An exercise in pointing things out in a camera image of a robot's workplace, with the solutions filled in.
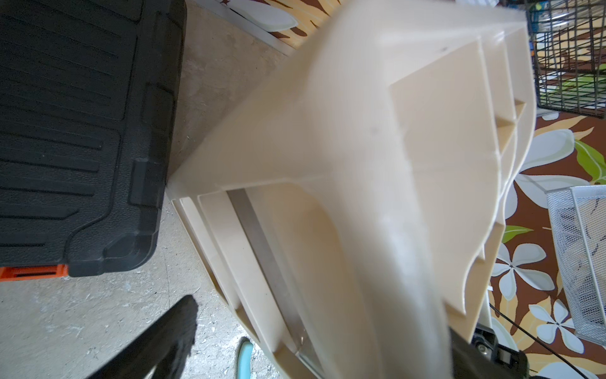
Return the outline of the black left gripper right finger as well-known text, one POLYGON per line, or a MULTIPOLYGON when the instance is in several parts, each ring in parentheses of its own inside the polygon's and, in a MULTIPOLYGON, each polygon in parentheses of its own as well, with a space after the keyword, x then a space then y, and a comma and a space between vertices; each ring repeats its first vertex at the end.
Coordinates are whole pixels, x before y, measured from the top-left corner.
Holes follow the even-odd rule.
POLYGON ((527 378, 528 359, 499 343, 491 328, 479 326, 467 341, 451 332, 452 375, 454 378, 527 378))

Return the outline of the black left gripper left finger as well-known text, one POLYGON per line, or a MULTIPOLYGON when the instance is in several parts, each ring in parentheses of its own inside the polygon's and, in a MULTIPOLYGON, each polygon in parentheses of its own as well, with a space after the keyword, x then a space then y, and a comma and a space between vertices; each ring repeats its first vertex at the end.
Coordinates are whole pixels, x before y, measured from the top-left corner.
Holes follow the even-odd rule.
POLYGON ((180 378, 195 344, 198 305, 186 295, 91 378, 180 378))

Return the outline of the blue fruit knife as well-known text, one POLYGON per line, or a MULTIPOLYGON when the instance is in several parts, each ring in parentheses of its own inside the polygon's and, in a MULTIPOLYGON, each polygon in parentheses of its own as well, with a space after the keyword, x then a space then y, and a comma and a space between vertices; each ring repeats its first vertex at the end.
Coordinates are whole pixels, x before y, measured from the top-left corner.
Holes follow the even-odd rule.
POLYGON ((236 379, 251 379, 253 349, 254 344, 252 341, 247 337, 243 337, 237 350, 236 379))

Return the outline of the beige plastic drawer organizer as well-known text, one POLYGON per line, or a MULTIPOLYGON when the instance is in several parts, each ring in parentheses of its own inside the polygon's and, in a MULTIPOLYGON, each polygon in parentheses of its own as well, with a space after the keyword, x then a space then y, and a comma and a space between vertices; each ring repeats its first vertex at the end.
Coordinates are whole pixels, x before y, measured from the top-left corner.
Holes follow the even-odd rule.
POLYGON ((535 117, 524 12, 349 1, 167 193, 283 376, 452 378, 535 117))

